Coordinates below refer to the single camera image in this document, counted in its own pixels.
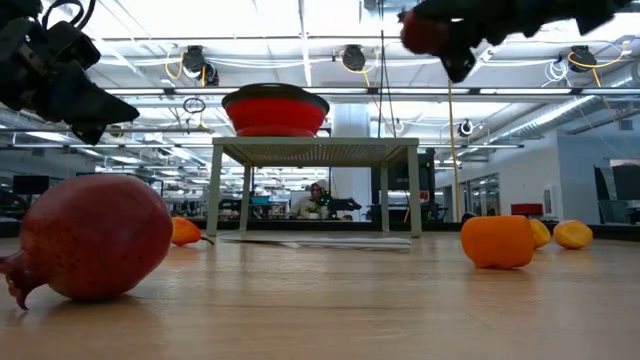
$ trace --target white table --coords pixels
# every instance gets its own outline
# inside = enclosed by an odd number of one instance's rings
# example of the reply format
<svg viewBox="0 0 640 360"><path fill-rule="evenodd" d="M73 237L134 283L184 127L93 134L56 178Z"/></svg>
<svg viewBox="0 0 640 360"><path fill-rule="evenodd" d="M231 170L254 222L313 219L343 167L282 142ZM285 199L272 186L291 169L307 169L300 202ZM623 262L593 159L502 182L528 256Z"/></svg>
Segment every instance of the white table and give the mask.
<svg viewBox="0 0 640 360"><path fill-rule="evenodd" d="M211 160L211 191L207 235L218 229L220 173L222 155L227 154L244 166L244 187L240 211L240 230L247 229L251 169L253 167L379 167L381 175L382 231L389 232L388 167L398 161L408 161L409 206L411 236L422 235L420 185L418 172L418 139L408 138L291 138L291 137L229 137L213 139Z"/></svg>

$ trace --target pomegranate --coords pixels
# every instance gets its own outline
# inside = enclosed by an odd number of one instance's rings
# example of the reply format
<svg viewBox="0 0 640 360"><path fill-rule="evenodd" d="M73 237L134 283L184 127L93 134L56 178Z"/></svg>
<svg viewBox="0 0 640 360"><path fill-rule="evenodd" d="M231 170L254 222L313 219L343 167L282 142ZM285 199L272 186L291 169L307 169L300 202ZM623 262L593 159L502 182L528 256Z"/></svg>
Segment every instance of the pomegranate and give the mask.
<svg viewBox="0 0 640 360"><path fill-rule="evenodd" d="M191 221L182 217L174 217L171 218L171 222L173 223L173 235L171 236L173 245L184 246L197 243L200 240L213 245L213 241L202 236L200 229Z"/></svg>
<svg viewBox="0 0 640 360"><path fill-rule="evenodd" d="M437 55L448 41L444 22L421 19L413 11L404 14L400 32L402 45L414 54Z"/></svg>
<svg viewBox="0 0 640 360"><path fill-rule="evenodd" d="M0 258L0 273L24 310L29 293L44 284L73 300L108 300L133 289L162 262L171 233L166 205L141 180L76 177L27 211L21 249Z"/></svg>

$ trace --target red object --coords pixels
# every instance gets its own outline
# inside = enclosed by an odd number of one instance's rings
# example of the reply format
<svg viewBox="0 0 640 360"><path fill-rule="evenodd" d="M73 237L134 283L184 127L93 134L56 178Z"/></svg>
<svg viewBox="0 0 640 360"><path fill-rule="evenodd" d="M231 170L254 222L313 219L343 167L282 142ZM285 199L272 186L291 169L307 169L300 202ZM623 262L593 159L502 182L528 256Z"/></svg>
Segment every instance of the red object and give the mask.
<svg viewBox="0 0 640 360"><path fill-rule="evenodd" d="M413 11L405 14L400 40L414 54L438 54L449 41L447 26L441 21L416 17Z"/></svg>
<svg viewBox="0 0 640 360"><path fill-rule="evenodd" d="M329 104L302 88L286 84L254 84L222 100L237 136L312 137L320 129Z"/></svg>
<svg viewBox="0 0 640 360"><path fill-rule="evenodd" d="M44 284L73 300L107 300L134 288L162 262L171 233L164 201L138 178L76 177L27 211L21 249L0 258L0 273L25 310L27 295Z"/></svg>
<svg viewBox="0 0 640 360"><path fill-rule="evenodd" d="M540 216L543 214L542 204L511 204L511 215Z"/></svg>

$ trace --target red plastic bowl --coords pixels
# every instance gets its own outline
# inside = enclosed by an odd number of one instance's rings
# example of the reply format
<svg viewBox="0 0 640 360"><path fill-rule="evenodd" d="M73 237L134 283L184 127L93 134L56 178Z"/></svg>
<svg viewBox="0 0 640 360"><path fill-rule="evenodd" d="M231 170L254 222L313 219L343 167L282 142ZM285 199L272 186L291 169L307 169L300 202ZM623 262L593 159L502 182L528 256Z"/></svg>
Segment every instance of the red plastic bowl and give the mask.
<svg viewBox="0 0 640 360"><path fill-rule="evenodd" d="M329 103L288 84L253 84L222 99L237 136L312 137L320 129Z"/></svg>

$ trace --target wooden table surface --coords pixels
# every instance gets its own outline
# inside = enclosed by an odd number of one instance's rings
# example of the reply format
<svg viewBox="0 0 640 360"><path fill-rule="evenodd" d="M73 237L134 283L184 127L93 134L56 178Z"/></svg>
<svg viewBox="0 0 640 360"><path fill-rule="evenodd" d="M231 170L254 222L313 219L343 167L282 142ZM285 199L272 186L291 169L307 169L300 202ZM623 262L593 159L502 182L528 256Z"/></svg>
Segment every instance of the wooden table surface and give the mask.
<svg viewBox="0 0 640 360"><path fill-rule="evenodd" d="M410 253L202 243L118 301L45 286L28 305L0 291L1 359L638 359L640 244L491 271L453 233Z"/></svg>

